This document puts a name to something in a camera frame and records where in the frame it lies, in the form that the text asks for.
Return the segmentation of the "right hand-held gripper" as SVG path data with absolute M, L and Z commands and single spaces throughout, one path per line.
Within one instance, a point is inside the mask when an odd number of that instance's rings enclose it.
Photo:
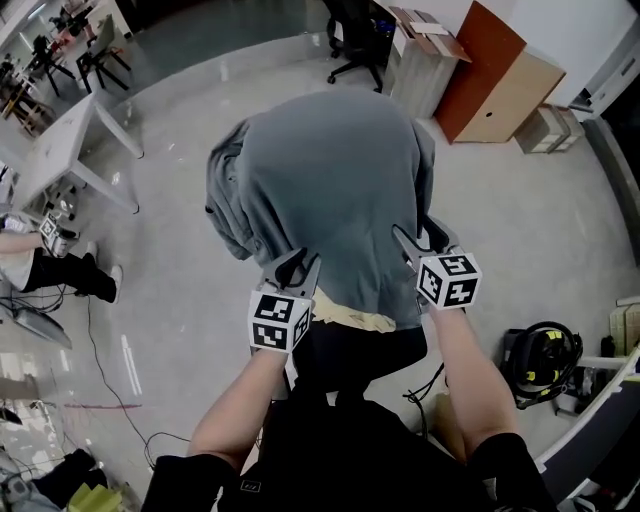
M 430 250 L 421 247 L 397 224 L 392 234 L 403 258 L 417 275 L 417 303 L 421 311 L 464 309 L 475 303 L 483 273 L 457 235 L 437 218 L 425 215 L 423 229 Z

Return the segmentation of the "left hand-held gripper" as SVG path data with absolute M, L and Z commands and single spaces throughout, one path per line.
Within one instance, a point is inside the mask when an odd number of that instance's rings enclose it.
M 248 309 L 248 336 L 252 350 L 291 353 L 307 333 L 314 307 L 313 295 L 321 269 L 314 255 L 303 272 L 302 283 L 288 287 L 306 257 L 306 249 L 292 250 L 268 263 Z

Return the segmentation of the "grey shirt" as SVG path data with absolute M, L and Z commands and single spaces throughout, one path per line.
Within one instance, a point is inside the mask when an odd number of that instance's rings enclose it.
M 235 126 L 209 156 L 205 211 L 235 258 L 304 248 L 334 304 L 412 329 L 415 276 L 392 230 L 420 235 L 434 164 L 434 140 L 391 98 L 336 88 Z

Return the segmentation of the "black armrest office chair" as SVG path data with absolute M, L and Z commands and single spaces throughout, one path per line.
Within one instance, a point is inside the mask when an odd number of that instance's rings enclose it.
M 297 383 L 321 393 L 364 390 L 426 357 L 421 327 L 381 333 L 313 322 L 293 350 Z

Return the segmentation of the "person's right forearm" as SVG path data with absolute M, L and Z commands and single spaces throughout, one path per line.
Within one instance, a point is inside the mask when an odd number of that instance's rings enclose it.
M 466 313 L 432 309 L 454 417 L 465 454 L 487 439 L 518 432 L 515 403 L 502 374 L 482 351 Z

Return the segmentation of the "light grey black-legged chair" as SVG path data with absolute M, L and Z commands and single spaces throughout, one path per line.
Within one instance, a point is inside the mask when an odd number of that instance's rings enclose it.
M 129 90 L 129 86 L 109 66 L 113 61 L 124 71 L 132 72 L 131 66 L 122 57 L 123 49 L 114 45 L 115 39 L 115 24 L 112 16 L 107 15 L 99 23 L 97 34 L 89 38 L 81 48 L 76 58 L 76 66 L 83 89 L 87 94 L 93 92 L 90 83 L 91 75 L 95 76 L 101 89 L 106 88 L 105 81 L 108 80 L 123 91 Z

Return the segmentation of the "cream crumpled cloth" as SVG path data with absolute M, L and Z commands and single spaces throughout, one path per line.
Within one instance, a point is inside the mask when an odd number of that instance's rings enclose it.
M 313 320 L 339 324 L 369 332 L 389 333 L 396 330 L 393 319 L 378 313 L 355 310 L 332 301 L 320 288 L 315 290 Z

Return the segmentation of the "grey wood cabinet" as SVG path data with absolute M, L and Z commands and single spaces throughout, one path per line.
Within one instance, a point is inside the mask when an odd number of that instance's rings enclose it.
M 460 61 L 470 62 L 451 35 L 410 35 L 396 25 L 383 80 L 383 93 L 419 119 L 433 116 Z

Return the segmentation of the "beige cardboard box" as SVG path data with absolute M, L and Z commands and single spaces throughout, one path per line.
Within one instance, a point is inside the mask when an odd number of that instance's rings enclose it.
M 563 135 L 552 145 L 551 152 L 565 152 L 584 136 L 584 129 L 569 108 L 549 105 L 560 124 Z
M 524 154 L 550 153 L 570 135 L 570 129 L 551 105 L 538 107 L 518 128 L 514 138 Z

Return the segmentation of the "red-brown wooden panel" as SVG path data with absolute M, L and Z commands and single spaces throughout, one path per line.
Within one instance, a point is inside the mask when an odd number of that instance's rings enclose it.
M 472 2 L 457 40 L 470 60 L 457 64 L 434 114 L 450 143 L 459 140 L 526 47 L 524 39 L 478 1 Z

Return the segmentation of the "stack of wood sample boards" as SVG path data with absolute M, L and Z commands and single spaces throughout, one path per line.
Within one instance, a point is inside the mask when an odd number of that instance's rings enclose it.
M 457 39 L 430 14 L 398 6 L 387 10 L 396 21 L 392 45 L 400 56 L 415 45 L 427 55 L 472 62 Z

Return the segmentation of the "dark glass door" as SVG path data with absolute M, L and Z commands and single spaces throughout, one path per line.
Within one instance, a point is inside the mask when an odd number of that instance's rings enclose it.
M 609 124 L 640 188 L 640 75 L 609 105 Z

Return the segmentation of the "white office desk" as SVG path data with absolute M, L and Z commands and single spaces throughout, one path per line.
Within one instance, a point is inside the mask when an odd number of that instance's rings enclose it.
M 587 357 L 581 365 L 617 373 L 536 465 L 555 503 L 578 494 L 640 412 L 640 346 L 625 358 Z

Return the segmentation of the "white rectangular table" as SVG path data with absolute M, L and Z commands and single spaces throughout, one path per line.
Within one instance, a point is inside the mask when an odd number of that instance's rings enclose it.
M 25 209 L 41 192 L 58 179 L 71 174 L 126 211 L 137 214 L 139 204 L 128 195 L 79 161 L 79 154 L 91 119 L 96 116 L 126 147 L 141 159 L 142 147 L 122 128 L 106 110 L 95 93 L 74 105 L 32 144 L 13 195 L 13 206 Z

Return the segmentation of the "yellow-green foam block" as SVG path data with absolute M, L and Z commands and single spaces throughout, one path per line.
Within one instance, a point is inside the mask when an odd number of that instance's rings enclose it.
M 122 494 L 97 485 L 90 489 L 82 484 L 71 497 L 67 512 L 119 512 L 122 504 Z

